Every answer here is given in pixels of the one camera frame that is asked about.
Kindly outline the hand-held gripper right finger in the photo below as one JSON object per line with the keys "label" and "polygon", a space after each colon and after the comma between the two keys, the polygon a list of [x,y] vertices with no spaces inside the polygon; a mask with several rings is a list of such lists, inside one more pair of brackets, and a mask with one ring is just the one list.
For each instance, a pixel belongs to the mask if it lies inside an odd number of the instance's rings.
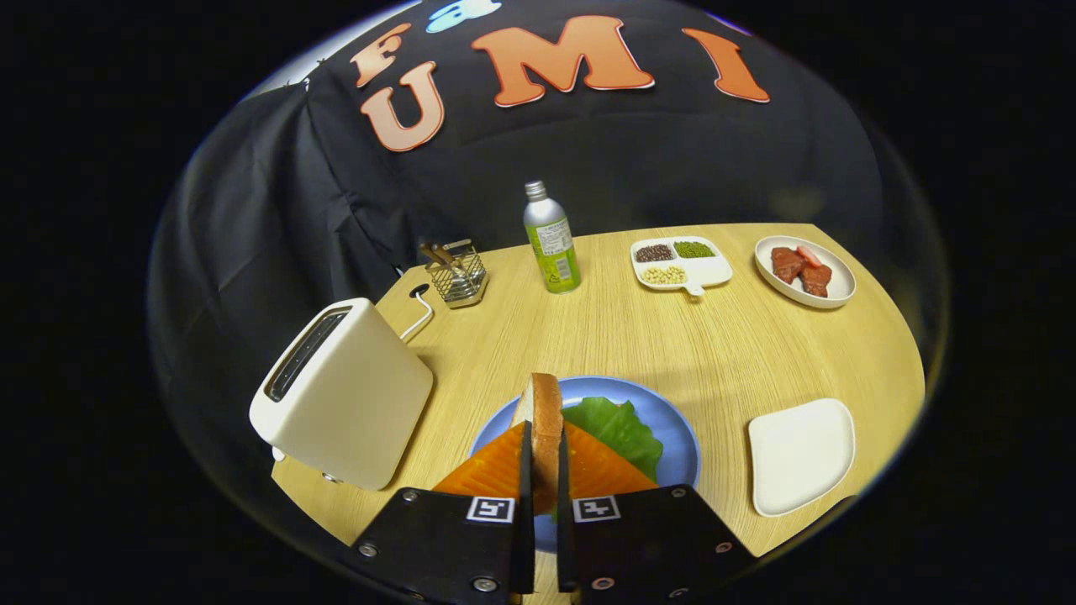
{"label": "hand-held gripper right finger", "polygon": [[699,604],[758,567],[691,486],[570,497],[560,444],[556,581],[572,604]]}

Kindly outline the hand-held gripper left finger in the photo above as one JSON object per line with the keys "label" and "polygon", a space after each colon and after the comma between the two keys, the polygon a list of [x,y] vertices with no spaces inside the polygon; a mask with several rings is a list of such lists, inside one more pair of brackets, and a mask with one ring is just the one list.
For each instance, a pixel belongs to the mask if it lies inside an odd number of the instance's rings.
{"label": "hand-held gripper left finger", "polygon": [[515,497],[404,487],[340,555],[356,578],[415,604],[522,604],[534,592],[530,422],[507,430]]}

